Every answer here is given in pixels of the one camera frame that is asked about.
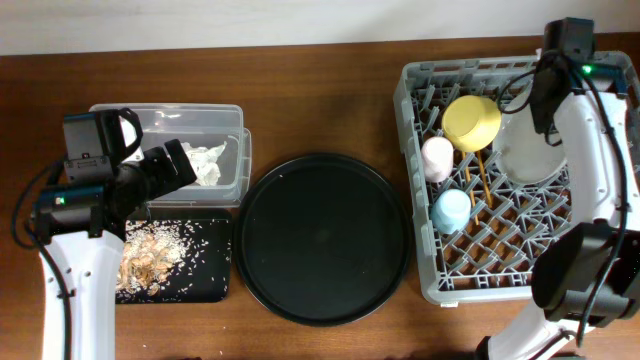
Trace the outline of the yellow bowl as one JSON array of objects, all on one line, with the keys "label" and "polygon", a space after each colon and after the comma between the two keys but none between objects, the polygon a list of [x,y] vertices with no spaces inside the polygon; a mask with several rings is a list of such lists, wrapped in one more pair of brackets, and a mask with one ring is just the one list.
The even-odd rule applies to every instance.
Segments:
[{"label": "yellow bowl", "polygon": [[454,100],[442,116],[445,137],[461,152],[488,146],[501,126],[501,112],[490,98],[465,95]]}]

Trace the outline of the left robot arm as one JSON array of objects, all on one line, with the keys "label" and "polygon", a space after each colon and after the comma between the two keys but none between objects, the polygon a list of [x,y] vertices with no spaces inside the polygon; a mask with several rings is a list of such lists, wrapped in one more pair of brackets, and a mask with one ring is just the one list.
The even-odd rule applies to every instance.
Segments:
[{"label": "left robot arm", "polygon": [[143,129],[129,108],[67,115],[63,132],[66,153],[47,170],[25,226],[45,280],[41,356],[112,359],[125,221],[196,174],[176,139],[132,160]]}]

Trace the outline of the wooden chopstick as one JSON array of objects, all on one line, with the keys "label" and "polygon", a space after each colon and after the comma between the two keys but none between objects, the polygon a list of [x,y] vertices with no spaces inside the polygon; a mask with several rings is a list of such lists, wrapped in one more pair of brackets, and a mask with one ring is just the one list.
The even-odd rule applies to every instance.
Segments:
[{"label": "wooden chopstick", "polygon": [[[467,155],[466,152],[461,152],[461,156],[462,156],[462,160],[465,160]],[[467,182],[467,185],[469,186],[469,198],[470,198],[470,202],[471,202],[471,210],[473,210],[476,206],[476,201],[475,201],[475,196],[474,196],[474,190],[473,190],[473,184],[472,184],[472,180],[471,180],[471,174],[469,171],[468,166],[466,166],[464,168],[464,175],[465,175],[465,180]],[[475,225],[479,225],[479,219],[477,215],[473,216],[473,220],[474,220],[474,224]]]},{"label": "wooden chopstick", "polygon": [[481,150],[476,151],[475,155],[478,160],[478,167],[479,167],[479,172],[480,172],[480,176],[483,183],[483,191],[486,198],[486,203],[489,208],[493,208],[493,197],[491,195],[490,188],[489,188],[489,182],[488,182],[485,165],[482,157],[482,151]]}]

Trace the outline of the grey plate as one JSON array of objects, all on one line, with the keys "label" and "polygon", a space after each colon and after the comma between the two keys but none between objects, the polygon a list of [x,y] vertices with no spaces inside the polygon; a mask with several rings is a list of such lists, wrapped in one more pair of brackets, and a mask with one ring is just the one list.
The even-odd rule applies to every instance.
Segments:
[{"label": "grey plate", "polygon": [[492,142],[498,152],[495,161],[500,172],[512,182],[530,185],[543,182],[566,165],[561,145],[552,147],[543,134],[537,134],[530,106],[514,114],[502,114],[501,128]]}]

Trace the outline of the white tissue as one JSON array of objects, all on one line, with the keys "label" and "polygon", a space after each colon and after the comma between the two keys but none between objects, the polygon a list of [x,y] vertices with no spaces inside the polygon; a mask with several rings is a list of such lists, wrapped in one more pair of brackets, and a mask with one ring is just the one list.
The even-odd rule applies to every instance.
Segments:
[{"label": "white tissue", "polygon": [[212,148],[192,147],[189,142],[182,142],[181,146],[196,174],[196,183],[200,186],[216,186],[221,178],[217,161],[226,149],[227,142]]}]

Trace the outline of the blue cup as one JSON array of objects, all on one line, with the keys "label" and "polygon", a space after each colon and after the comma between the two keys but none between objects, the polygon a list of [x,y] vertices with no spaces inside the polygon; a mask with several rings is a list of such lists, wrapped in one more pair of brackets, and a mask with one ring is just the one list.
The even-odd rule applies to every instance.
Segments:
[{"label": "blue cup", "polygon": [[469,196],[458,189],[444,191],[431,210],[431,221],[441,234],[452,234],[462,230],[469,222],[471,201]]}]

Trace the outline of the pink cup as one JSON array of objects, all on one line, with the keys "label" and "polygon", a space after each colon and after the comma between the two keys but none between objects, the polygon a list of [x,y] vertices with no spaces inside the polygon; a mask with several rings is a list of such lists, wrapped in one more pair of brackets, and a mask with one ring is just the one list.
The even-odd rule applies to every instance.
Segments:
[{"label": "pink cup", "polygon": [[453,153],[453,145],[445,137],[427,139],[421,148],[425,180],[438,183],[448,178],[453,170]]}]

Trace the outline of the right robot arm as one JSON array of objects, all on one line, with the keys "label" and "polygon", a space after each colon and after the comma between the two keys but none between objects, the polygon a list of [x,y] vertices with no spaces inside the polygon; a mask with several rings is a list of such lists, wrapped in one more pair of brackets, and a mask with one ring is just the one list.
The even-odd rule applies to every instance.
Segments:
[{"label": "right robot arm", "polygon": [[639,310],[639,190],[626,136],[624,70],[595,59],[594,23],[548,23],[525,107],[559,134],[569,167],[568,232],[535,261],[532,299],[477,359],[549,359],[569,341]]}]

